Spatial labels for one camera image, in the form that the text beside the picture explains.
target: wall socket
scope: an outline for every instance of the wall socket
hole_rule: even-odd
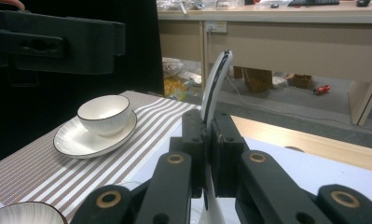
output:
[[[206,32],[226,33],[227,22],[226,21],[206,21],[205,29],[206,29]]]

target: keyboard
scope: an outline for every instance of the keyboard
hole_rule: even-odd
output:
[[[288,4],[289,7],[311,7],[338,5],[339,0],[293,0]]]

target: plate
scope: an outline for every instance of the plate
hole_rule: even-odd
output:
[[[112,136],[100,136],[88,132],[79,118],[74,117],[57,131],[54,146],[62,154],[75,159],[102,156],[124,144],[132,136],[136,123],[137,117],[132,111],[130,121],[121,132]]]
[[[14,203],[0,208],[0,224],[66,224],[53,206],[40,202]]]

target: computer mouse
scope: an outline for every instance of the computer mouse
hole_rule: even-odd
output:
[[[369,4],[370,0],[357,0],[356,1],[356,6],[358,7],[367,7]]]

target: striped placemat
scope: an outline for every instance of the striped placemat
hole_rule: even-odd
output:
[[[184,112],[196,105],[126,91],[137,115],[133,136],[101,157],[77,160],[59,153],[53,138],[60,127],[0,161],[0,202],[43,202],[70,221],[95,189],[130,179],[131,170],[146,163],[181,124]]]

